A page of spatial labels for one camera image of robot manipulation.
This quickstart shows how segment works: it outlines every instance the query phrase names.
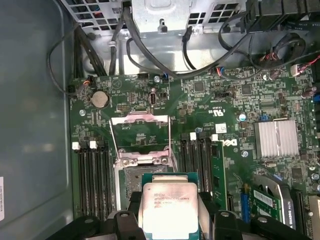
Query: green pcb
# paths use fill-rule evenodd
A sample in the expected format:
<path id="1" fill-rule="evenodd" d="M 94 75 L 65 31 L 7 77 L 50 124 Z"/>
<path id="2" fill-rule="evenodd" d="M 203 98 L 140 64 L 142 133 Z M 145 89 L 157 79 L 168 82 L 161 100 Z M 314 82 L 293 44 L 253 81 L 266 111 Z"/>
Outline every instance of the green pcb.
<path id="1" fill-rule="evenodd" d="M 251 204 L 251 213 L 254 217 L 264 215 L 282 222 L 281 201 L 279 199 L 252 187 Z"/>
<path id="2" fill-rule="evenodd" d="M 214 202 L 222 210 L 227 210 L 227 183 L 222 142 L 213 142 L 212 150 L 212 195 Z"/>
<path id="3" fill-rule="evenodd" d="M 314 103 L 311 98 L 301 97 L 304 89 L 312 85 L 312 73 L 307 69 L 292 77 L 289 68 L 278 70 L 280 74 L 275 80 L 270 80 L 269 72 L 252 80 L 228 80 L 209 73 L 190 79 L 160 76 L 160 82 L 148 74 L 105 76 L 85 86 L 85 79 L 74 79 L 70 84 L 79 90 L 77 97 L 70 100 L 70 134 L 71 141 L 81 146 L 80 151 L 72 153 L 75 217 L 89 213 L 106 218 L 110 211 L 119 209 L 119 202 L 125 209 L 131 192 L 139 190 L 137 181 L 141 180 L 143 167 L 155 167 L 150 163 L 137 166 L 136 171 L 122 170 L 122 182 L 117 182 L 116 147 L 127 153 L 146 154 L 170 146 L 176 165 L 173 170 L 197 172 L 200 191 L 215 192 L 214 176 L 219 178 L 221 199 L 217 197 L 217 201 L 226 209 L 223 198 L 232 195 L 238 214 L 241 190 L 244 183 L 251 183 L 253 174 L 276 175 L 291 187 L 312 192 L 310 176 L 315 171 L 319 146 Z M 226 69 L 224 74 L 245 78 L 253 72 L 251 67 L 243 67 Z M 92 96 L 97 91 L 108 96 L 104 108 L 93 106 Z M 110 119 L 126 117 L 130 112 L 169 116 L 169 122 L 115 124 L 112 135 Z M 239 122 L 240 114 L 245 114 L 246 121 Z M 254 123 L 276 119 L 295 120 L 299 155 L 257 156 Z M 96 141 L 100 147 L 91 150 L 90 141 Z M 221 152 L 219 157 L 213 156 L 215 145 Z M 121 193 L 117 195 L 119 185 Z"/>

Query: chip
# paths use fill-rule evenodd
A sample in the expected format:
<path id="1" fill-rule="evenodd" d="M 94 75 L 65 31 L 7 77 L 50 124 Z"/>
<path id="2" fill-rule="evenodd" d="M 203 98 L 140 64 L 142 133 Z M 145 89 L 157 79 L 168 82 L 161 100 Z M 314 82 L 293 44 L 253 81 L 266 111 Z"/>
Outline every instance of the chip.
<path id="1" fill-rule="evenodd" d="M 242 95 L 251 95 L 251 85 L 249 84 L 242 85 L 241 89 L 242 89 Z"/>
<path id="2" fill-rule="evenodd" d="M 197 81 L 194 83 L 195 92 L 203 92 L 205 90 L 205 84 L 203 81 Z"/>
<path id="3" fill-rule="evenodd" d="M 292 87 L 292 92 L 298 92 L 299 91 L 299 87 L 298 86 L 293 86 Z"/>
<path id="4" fill-rule="evenodd" d="M 301 179 L 302 178 L 302 170 L 301 168 L 292 168 L 292 178 L 293 179 Z"/>

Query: expansion slot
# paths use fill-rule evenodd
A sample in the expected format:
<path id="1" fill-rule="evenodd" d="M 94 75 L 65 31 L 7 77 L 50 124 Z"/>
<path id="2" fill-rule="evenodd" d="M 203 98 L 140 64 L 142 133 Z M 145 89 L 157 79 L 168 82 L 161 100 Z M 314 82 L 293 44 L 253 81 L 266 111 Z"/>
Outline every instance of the expansion slot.
<path id="1" fill-rule="evenodd" d="M 231 212 L 235 211 L 234 196 L 227 194 L 227 209 Z"/>
<path id="2" fill-rule="evenodd" d="M 304 235 L 307 235 L 307 221 L 305 217 L 305 200 L 303 192 L 298 189 L 292 189 L 291 197 L 294 207 L 296 230 Z"/>
<path id="3" fill-rule="evenodd" d="M 248 224 L 248 223 L 250 223 L 250 220 L 251 220 L 250 206 L 249 206 L 249 195 L 246 193 L 241 193 L 240 199 L 241 199 L 242 220 Z"/>

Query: label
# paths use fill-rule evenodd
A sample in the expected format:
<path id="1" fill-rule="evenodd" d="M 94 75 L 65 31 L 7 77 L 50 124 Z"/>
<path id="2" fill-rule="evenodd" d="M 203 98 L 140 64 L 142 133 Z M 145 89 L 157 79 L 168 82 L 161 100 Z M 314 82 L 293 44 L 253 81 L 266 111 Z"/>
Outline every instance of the label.
<path id="1" fill-rule="evenodd" d="M 259 213 L 260 213 L 261 215 L 271 217 L 269 213 L 267 213 L 267 212 L 263 211 L 261 208 L 259 208 Z"/>
<path id="2" fill-rule="evenodd" d="M 272 207 L 272 208 L 274 207 L 274 202 L 272 201 L 272 199 L 270 197 L 267 197 L 267 196 L 263 195 L 262 193 L 260 193 L 260 192 L 258 192 L 256 190 L 253 190 L 253 196 L 256 199 L 258 199 L 258 200 L 264 202 L 265 204 L 269 205 L 270 207 Z"/>
<path id="3" fill-rule="evenodd" d="M 5 219 L 4 177 L 0 177 L 0 221 Z"/>
<path id="4" fill-rule="evenodd" d="M 215 132 L 217 134 L 226 134 L 227 133 L 227 124 L 218 123 L 215 125 Z"/>

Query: heatsink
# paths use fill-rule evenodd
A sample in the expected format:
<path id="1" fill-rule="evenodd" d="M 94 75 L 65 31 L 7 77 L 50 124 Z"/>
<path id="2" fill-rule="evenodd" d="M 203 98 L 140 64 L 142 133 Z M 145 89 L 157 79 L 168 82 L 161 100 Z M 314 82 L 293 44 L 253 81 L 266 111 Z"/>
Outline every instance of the heatsink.
<path id="1" fill-rule="evenodd" d="M 260 158 L 299 154 L 294 120 L 257 122 L 254 124 L 256 153 Z"/>

